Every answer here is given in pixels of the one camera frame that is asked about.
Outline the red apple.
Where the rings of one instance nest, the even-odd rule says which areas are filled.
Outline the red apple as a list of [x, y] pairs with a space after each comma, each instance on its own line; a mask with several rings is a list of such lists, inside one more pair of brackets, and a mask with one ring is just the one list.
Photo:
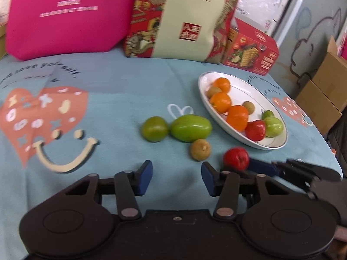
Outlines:
[[265, 137], [266, 127], [263, 120], [249, 122], [245, 129], [246, 137], [252, 141], [261, 141]]
[[249, 154], [244, 148], [231, 148], [223, 155], [223, 165], [225, 169], [244, 171], [249, 166]]

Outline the small green lime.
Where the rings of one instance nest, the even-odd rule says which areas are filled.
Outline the small green lime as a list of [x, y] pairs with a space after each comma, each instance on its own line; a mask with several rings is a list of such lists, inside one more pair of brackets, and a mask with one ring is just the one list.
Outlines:
[[262, 113], [262, 120], [265, 120], [267, 117], [274, 117], [274, 113], [272, 110], [265, 110], [263, 113]]

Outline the large orange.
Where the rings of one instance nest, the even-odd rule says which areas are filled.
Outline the large orange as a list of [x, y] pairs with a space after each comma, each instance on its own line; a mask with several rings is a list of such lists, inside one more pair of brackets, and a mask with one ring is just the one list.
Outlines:
[[248, 125], [248, 109], [241, 105], [231, 106], [228, 109], [226, 122], [238, 132], [242, 132]]

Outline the brown kiwi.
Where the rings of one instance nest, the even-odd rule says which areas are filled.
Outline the brown kiwi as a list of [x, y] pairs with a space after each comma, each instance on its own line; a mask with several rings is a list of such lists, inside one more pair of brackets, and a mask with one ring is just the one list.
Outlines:
[[207, 96], [207, 98], [210, 99], [214, 94], [220, 93], [220, 92], [222, 92], [222, 90], [220, 88], [218, 88], [216, 86], [211, 86], [208, 89], [208, 91], [206, 92], [206, 96]]
[[248, 114], [253, 114], [255, 111], [255, 105], [250, 101], [243, 102], [242, 106], [244, 106], [247, 109]]
[[211, 154], [211, 145], [205, 139], [195, 140], [190, 146], [190, 155], [196, 161], [204, 161]]

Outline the red apple in plate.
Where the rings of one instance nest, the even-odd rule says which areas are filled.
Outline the red apple in plate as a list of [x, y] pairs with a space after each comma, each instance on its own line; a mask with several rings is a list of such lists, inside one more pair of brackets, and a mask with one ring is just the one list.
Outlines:
[[265, 137], [266, 127], [263, 120], [249, 122], [245, 129], [246, 137], [252, 141], [261, 141]]

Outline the green apple in plate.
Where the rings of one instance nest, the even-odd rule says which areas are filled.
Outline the green apple in plate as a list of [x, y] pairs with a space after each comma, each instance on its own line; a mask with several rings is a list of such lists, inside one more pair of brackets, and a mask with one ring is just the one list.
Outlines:
[[283, 132], [283, 122], [276, 117], [267, 117], [264, 119], [264, 123], [266, 137], [274, 138]]

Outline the brown kiwi front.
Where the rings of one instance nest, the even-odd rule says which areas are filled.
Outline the brown kiwi front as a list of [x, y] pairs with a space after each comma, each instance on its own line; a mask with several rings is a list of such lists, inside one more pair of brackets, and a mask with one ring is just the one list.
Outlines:
[[205, 139], [195, 140], [190, 146], [190, 155], [196, 161], [204, 161], [211, 154], [211, 145]]

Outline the round green fruit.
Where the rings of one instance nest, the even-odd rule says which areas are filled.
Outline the round green fruit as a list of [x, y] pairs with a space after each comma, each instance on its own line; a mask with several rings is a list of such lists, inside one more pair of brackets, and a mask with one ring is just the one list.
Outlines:
[[148, 118], [141, 127], [141, 134], [146, 140], [156, 143], [162, 141], [169, 133], [167, 122], [159, 116]]

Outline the green mango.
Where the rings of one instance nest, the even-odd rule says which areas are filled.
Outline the green mango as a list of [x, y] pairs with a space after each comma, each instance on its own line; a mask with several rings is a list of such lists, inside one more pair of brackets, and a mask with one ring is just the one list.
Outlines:
[[194, 114], [183, 115], [173, 121], [170, 126], [170, 134], [186, 143], [192, 143], [198, 139], [206, 139], [212, 132], [211, 122]]

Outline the white oval plate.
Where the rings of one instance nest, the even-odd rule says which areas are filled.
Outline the white oval plate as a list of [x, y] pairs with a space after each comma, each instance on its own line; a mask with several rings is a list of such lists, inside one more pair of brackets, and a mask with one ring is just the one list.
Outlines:
[[205, 72], [199, 76], [201, 99], [228, 134], [253, 148], [277, 150], [288, 133], [276, 107], [258, 89], [232, 75]]

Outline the small orange upper plate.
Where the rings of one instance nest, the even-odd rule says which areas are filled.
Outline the small orange upper plate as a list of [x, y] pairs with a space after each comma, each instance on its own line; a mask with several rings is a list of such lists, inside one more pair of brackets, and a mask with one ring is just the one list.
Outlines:
[[212, 86], [219, 88], [224, 93], [229, 93], [231, 89], [231, 83], [227, 78], [217, 78]]

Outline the light blue printed tablecloth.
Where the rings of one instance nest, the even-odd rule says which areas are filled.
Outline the light blue printed tablecloth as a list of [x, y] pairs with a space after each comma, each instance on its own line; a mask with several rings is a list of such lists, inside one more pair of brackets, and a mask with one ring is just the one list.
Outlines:
[[[207, 111], [198, 80], [205, 72], [235, 76], [258, 89], [282, 116], [288, 140], [277, 150], [238, 141]], [[310, 118], [270, 76], [187, 60], [126, 58], [108, 53], [1, 61], [2, 259], [329, 259], [340, 216], [279, 176], [255, 175], [255, 205], [240, 195], [238, 215], [218, 220], [192, 143], [170, 134], [175, 119], [208, 119], [204, 160], [225, 169], [223, 155], [244, 148], [249, 159], [287, 159], [343, 172]], [[162, 117], [168, 135], [141, 134]], [[136, 171], [153, 176], [136, 197], [142, 218], [122, 220], [101, 179]]]

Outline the red cracker box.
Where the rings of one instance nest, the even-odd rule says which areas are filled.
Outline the red cracker box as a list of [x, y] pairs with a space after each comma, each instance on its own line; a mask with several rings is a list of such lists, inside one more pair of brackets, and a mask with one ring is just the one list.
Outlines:
[[267, 34], [236, 18], [228, 35], [222, 64], [265, 76], [279, 57], [277, 43]]

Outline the red patterned gift bag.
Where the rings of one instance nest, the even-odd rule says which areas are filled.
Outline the red patterned gift bag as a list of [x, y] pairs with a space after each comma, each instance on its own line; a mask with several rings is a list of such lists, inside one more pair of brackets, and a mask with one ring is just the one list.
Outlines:
[[220, 63], [238, 0], [135, 0], [127, 57]]

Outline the green gift box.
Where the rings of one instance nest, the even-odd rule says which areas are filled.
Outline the green gift box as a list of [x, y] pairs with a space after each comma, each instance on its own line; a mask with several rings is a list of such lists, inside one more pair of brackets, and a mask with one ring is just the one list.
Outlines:
[[6, 31], [7, 25], [1, 24], [0, 26], [0, 59], [2, 59], [7, 51], [6, 51]]

